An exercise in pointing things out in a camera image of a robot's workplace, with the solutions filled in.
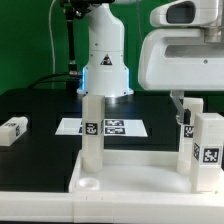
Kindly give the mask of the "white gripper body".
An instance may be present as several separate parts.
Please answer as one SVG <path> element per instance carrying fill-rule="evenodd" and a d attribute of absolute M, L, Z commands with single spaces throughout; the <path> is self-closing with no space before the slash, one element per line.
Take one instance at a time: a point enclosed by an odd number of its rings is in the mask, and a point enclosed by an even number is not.
<path fill-rule="evenodd" d="M 202 29 L 158 29 L 144 39 L 138 82 L 145 90 L 223 91 L 224 44 Z"/>

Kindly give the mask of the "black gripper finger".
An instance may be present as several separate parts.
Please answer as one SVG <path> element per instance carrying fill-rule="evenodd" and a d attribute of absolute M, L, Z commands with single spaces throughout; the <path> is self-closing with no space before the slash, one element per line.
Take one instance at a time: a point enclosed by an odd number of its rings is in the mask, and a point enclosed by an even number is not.
<path fill-rule="evenodd" d="M 189 125 L 191 118 L 191 111 L 185 109 L 183 106 L 184 92 L 182 90 L 172 90 L 170 97 L 177 109 L 176 120 L 178 124 Z"/>

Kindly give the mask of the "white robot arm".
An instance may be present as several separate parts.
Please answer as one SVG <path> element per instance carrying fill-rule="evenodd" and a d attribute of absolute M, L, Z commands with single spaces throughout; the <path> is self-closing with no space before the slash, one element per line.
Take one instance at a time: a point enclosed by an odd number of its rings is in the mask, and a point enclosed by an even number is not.
<path fill-rule="evenodd" d="M 129 70 L 124 64 L 124 26 L 107 0 L 87 0 L 89 60 L 83 68 L 81 94 L 117 98 L 129 95 Z M 186 91 L 224 90 L 224 0 L 174 0 L 155 8 L 144 39 L 138 82 L 145 90 L 168 91 L 178 110 Z"/>

